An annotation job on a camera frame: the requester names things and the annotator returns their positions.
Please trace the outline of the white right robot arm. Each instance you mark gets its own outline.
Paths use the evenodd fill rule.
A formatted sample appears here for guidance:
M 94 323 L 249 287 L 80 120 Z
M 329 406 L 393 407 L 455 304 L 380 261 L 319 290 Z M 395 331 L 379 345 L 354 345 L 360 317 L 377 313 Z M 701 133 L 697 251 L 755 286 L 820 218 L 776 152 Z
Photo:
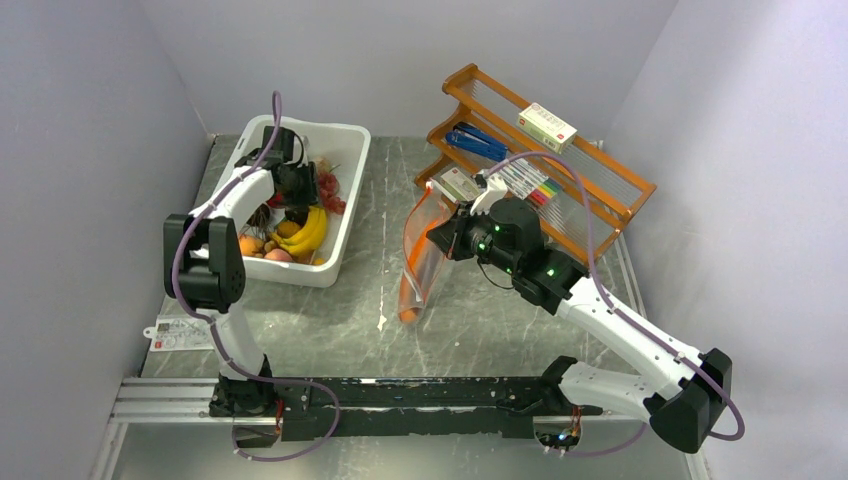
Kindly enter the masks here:
M 539 389 L 548 412 L 562 414 L 571 406 L 611 410 L 646 423 L 687 454 L 720 436 L 714 427 L 731 406 L 731 358 L 672 337 L 610 295 L 581 263 L 546 244 L 529 206 L 507 198 L 474 214 L 463 205 L 425 235 L 450 260 L 474 259 L 508 274 L 522 299 L 580 326 L 633 368 L 624 374 L 572 358 L 556 360 Z

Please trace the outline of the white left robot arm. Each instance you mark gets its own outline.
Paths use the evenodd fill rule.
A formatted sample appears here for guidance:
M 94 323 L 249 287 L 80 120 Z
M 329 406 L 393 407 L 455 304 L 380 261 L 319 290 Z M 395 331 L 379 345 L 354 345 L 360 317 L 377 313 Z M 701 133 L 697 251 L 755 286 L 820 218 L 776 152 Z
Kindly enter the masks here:
M 205 324 L 219 361 L 210 402 L 218 416 L 261 416 L 278 404 L 267 356 L 241 303 L 247 274 L 239 250 L 241 228 L 275 195 L 297 207 L 312 206 L 317 187 L 305 140 L 288 128 L 267 126 L 260 147 L 236 162 L 208 201 L 163 224 L 165 291 Z

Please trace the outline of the clear zip bag orange zipper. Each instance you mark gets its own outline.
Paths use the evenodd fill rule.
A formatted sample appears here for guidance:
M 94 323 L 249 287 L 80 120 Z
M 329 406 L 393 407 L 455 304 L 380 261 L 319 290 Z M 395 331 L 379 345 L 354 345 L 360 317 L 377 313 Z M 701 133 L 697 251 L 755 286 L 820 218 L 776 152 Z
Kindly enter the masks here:
M 404 324 L 418 321 L 442 287 L 445 256 L 427 234 L 445 223 L 451 214 L 440 185 L 428 181 L 423 195 L 407 216 L 402 232 L 403 269 L 397 316 Z

